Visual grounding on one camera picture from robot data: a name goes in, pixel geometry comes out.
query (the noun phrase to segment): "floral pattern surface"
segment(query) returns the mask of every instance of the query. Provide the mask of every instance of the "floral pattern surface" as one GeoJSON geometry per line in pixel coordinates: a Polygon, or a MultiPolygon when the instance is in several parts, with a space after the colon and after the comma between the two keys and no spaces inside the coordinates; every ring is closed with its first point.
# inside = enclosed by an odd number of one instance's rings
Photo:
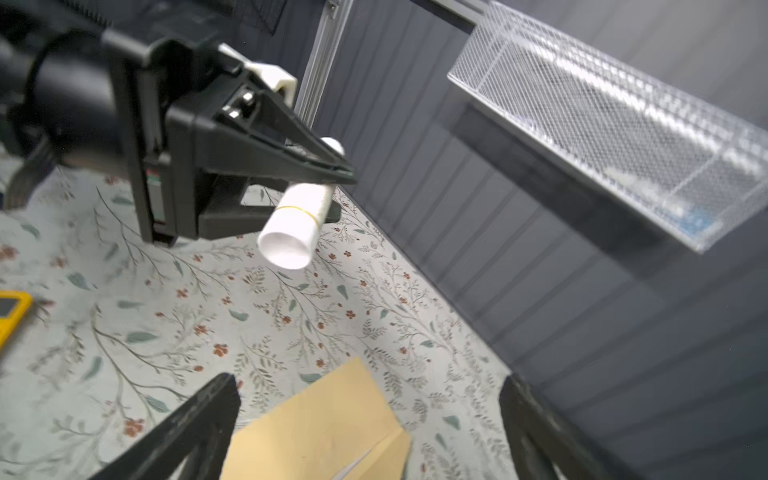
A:
{"type": "MultiPolygon", "coordinates": [[[[0,162],[0,182],[18,166],[0,162]]],[[[0,476],[84,478],[219,372],[246,425],[359,356],[413,437],[407,478],[516,478],[506,367],[342,193],[309,268],[256,234],[141,242],[130,186],[58,168],[0,216],[0,289],[38,308],[0,357],[0,476]]],[[[251,204],[276,201],[260,187],[251,204]]]]}

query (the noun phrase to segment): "white plastic part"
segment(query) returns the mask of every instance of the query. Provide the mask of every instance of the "white plastic part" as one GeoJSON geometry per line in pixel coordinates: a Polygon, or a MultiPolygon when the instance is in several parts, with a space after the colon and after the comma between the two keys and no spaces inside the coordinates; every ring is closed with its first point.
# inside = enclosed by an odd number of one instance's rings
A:
{"type": "Polygon", "coordinates": [[[219,44],[219,51],[225,55],[229,55],[235,60],[242,61],[243,66],[247,70],[259,75],[259,78],[261,78],[272,91],[278,92],[282,90],[283,102],[289,107],[293,107],[293,101],[296,98],[296,88],[298,86],[296,77],[277,65],[269,65],[266,63],[259,63],[258,61],[248,60],[245,55],[226,43],[219,44]]]}
{"type": "MultiPolygon", "coordinates": [[[[337,140],[325,137],[323,141],[344,155],[337,140]]],[[[288,270],[309,265],[335,189],[336,185],[290,185],[259,235],[264,258],[288,270]]]]}

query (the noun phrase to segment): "white tube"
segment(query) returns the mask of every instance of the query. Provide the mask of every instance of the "white tube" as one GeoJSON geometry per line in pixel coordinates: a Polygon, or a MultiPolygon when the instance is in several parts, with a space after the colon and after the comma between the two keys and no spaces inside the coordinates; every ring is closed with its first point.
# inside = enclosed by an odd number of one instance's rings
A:
{"type": "MultiPolygon", "coordinates": [[[[338,141],[329,137],[323,141],[344,155],[338,141]]],[[[290,185],[259,235],[264,258],[288,270],[309,265],[335,189],[336,185],[290,185]]]]}

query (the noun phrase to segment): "yellow object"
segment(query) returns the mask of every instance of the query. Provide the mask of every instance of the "yellow object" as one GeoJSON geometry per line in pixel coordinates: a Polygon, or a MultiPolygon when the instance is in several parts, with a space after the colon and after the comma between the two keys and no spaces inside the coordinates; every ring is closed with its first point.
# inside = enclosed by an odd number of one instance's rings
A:
{"type": "Polygon", "coordinates": [[[220,478],[399,480],[410,443],[355,358],[235,433],[220,478]]]}
{"type": "Polygon", "coordinates": [[[0,349],[32,306],[29,293],[0,291],[0,349]]]}

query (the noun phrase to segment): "wire mesh basket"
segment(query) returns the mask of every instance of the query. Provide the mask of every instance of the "wire mesh basket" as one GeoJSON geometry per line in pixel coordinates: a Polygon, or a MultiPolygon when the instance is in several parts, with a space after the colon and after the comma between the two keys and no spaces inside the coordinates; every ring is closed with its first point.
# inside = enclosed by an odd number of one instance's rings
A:
{"type": "Polygon", "coordinates": [[[768,205],[768,132],[505,5],[448,77],[697,252],[768,205]]]}

